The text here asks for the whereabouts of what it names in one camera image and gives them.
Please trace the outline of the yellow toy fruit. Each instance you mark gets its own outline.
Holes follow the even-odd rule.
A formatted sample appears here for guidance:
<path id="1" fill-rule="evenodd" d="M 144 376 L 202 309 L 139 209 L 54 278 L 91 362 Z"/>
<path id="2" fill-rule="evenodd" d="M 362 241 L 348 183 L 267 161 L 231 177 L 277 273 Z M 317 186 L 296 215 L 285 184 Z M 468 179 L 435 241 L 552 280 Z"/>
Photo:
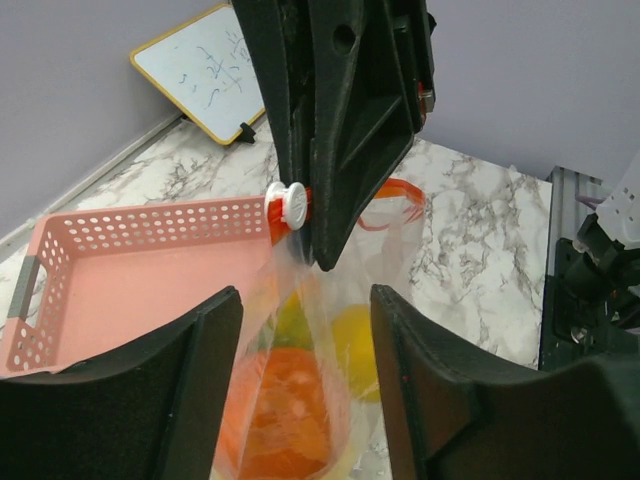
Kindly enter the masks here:
<path id="1" fill-rule="evenodd" d="M 333 319 L 331 327 L 337 361 L 346 375 L 352 396 L 366 403 L 379 403 L 369 306 L 347 306 Z"/>

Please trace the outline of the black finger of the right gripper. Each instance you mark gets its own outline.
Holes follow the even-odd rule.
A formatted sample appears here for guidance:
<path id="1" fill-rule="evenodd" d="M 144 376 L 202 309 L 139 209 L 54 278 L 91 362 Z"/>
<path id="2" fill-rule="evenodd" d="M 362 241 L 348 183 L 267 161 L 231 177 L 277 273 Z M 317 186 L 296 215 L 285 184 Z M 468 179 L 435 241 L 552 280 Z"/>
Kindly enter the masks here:
<path id="1" fill-rule="evenodd" d="M 280 180 L 310 184 L 313 47 L 309 5 L 299 0 L 232 3 L 259 83 Z"/>
<path id="2" fill-rule="evenodd" d="M 313 1 L 310 20 L 311 241 L 330 271 L 434 109 L 435 19 L 424 1 Z"/>

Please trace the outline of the green yellow toy mango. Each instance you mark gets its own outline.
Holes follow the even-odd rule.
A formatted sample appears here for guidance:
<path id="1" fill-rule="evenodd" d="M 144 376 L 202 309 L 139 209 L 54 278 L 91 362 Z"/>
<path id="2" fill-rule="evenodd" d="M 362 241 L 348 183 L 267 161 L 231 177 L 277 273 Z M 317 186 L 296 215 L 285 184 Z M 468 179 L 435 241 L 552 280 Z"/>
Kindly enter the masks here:
<path id="1" fill-rule="evenodd" d="M 314 342 L 308 320 L 296 292 L 271 315 L 267 325 L 273 331 L 274 347 L 295 347 L 313 350 Z"/>

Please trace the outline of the orange toy tangerine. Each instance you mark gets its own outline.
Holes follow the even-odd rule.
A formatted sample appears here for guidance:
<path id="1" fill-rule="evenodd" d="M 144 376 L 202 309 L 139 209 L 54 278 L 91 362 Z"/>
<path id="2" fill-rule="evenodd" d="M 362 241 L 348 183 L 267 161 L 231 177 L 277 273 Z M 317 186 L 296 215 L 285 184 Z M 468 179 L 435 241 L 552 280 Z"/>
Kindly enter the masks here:
<path id="1" fill-rule="evenodd" d="M 298 347 L 262 350 L 233 368 L 214 469 L 223 479 L 318 479 L 346 443 L 344 381 Z"/>

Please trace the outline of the pink plastic basket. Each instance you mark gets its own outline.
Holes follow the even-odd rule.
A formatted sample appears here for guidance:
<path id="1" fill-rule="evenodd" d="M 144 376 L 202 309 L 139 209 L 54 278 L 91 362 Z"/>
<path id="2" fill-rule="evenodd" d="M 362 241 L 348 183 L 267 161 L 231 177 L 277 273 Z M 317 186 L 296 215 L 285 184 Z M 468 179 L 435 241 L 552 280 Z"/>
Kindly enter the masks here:
<path id="1" fill-rule="evenodd" d="M 246 292 L 270 250 L 260 196 L 47 216 L 18 276 L 1 373 L 59 371 L 228 286 Z"/>

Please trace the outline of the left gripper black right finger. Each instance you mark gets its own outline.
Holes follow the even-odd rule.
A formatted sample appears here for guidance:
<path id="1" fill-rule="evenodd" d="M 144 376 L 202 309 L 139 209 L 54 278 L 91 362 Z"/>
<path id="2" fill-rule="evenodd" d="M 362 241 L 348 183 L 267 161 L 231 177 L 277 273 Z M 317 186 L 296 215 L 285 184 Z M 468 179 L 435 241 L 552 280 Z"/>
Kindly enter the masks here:
<path id="1" fill-rule="evenodd" d="M 599 355 L 552 373 L 493 355 L 371 290 L 396 479 L 635 479 L 639 360 Z"/>

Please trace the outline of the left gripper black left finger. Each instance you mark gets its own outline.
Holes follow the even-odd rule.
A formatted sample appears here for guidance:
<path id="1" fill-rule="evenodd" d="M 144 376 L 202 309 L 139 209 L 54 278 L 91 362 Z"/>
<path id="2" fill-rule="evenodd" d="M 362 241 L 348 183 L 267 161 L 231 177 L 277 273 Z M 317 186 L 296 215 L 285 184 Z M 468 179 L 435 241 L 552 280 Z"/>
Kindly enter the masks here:
<path id="1" fill-rule="evenodd" d="M 5 479 L 206 479 L 243 307 L 233 287 L 109 352 L 1 383 Z"/>

